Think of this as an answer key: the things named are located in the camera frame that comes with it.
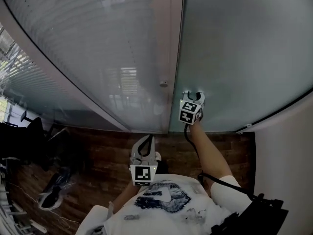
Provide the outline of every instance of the wooden floor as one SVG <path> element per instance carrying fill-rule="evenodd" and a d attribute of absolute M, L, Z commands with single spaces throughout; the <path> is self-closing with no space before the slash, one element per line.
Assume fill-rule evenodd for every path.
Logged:
<path fill-rule="evenodd" d="M 107 207 L 108 202 L 119 195 L 131 175 L 128 170 L 129 155 L 133 144 L 143 134 L 128 134 L 70 128 L 70 132 L 89 152 L 93 166 L 76 178 L 76 183 L 65 196 L 61 206 L 53 210 L 65 218 L 81 222 L 94 205 Z M 239 184 L 254 188 L 255 141 L 254 133 L 242 135 L 209 135 L 222 152 Z M 155 135 L 156 150 L 167 160 L 169 172 L 197 178 L 200 163 L 192 146 L 183 133 Z M 36 199 L 54 172 L 44 172 L 36 165 L 19 166 L 14 170 L 11 182 Z M 48 229 L 49 234 L 75 234 L 79 224 L 65 224 L 56 214 L 43 211 L 22 190 L 10 185 L 10 196 L 30 217 Z"/>

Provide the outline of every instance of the white wall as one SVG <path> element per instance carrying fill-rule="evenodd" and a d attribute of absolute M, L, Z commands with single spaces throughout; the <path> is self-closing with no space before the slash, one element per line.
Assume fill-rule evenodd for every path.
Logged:
<path fill-rule="evenodd" d="M 280 235 L 313 232 L 313 104 L 255 132 L 255 193 L 280 199 L 289 214 Z"/>

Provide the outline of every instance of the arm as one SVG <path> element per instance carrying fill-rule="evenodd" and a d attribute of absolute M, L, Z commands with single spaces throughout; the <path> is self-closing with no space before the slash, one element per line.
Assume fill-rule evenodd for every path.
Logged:
<path fill-rule="evenodd" d="M 139 189 L 139 186 L 133 186 L 132 181 L 130 181 L 123 192 L 113 201 L 113 213 L 117 213 L 123 207 L 123 205 L 128 202 L 128 200 L 136 196 L 139 192 Z"/>
<path fill-rule="evenodd" d="M 190 125 L 189 129 L 203 172 L 218 179 L 232 175 L 225 158 L 202 130 L 200 123 L 197 121 L 194 125 Z"/>

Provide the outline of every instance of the person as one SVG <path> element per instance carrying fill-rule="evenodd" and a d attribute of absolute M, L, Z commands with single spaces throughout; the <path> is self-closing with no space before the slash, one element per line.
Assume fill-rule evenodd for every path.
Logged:
<path fill-rule="evenodd" d="M 200 122 L 189 129 L 203 172 L 239 186 Z M 103 234 L 210 234 L 214 225 L 220 225 L 234 212 L 241 214 L 251 203 L 245 194 L 208 179 L 206 192 L 194 178 L 160 174 L 158 170 L 159 166 L 148 187 L 133 186 L 132 182 L 127 185 L 111 204 L 113 214 L 104 222 Z"/>

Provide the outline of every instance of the metal frame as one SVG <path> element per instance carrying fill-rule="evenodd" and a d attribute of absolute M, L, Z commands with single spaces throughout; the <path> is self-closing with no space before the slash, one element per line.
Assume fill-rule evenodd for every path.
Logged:
<path fill-rule="evenodd" d="M 42 69 L 44 73 L 46 73 L 60 86 L 62 86 L 71 96 L 76 98 L 92 111 L 96 112 L 105 120 L 115 125 L 122 131 L 130 132 L 130 129 L 127 125 L 123 124 L 121 120 L 113 118 L 101 107 L 99 107 L 50 62 L 50 60 L 38 49 L 38 47 L 21 28 L 4 0 L 0 0 L 0 11 L 1 24 L 14 39 L 14 41 L 27 53 L 27 55 L 29 55 L 29 57 Z"/>
<path fill-rule="evenodd" d="M 158 69 L 159 80 L 167 84 L 167 87 L 162 88 L 163 93 L 167 95 L 165 113 L 161 123 L 162 133 L 168 133 L 171 119 L 176 69 L 179 59 L 183 1 L 153 0 L 152 4 L 156 17 L 155 30 L 158 42 L 158 58 L 161 63 Z M 132 130 L 132 132 L 142 133 L 143 131 Z"/>

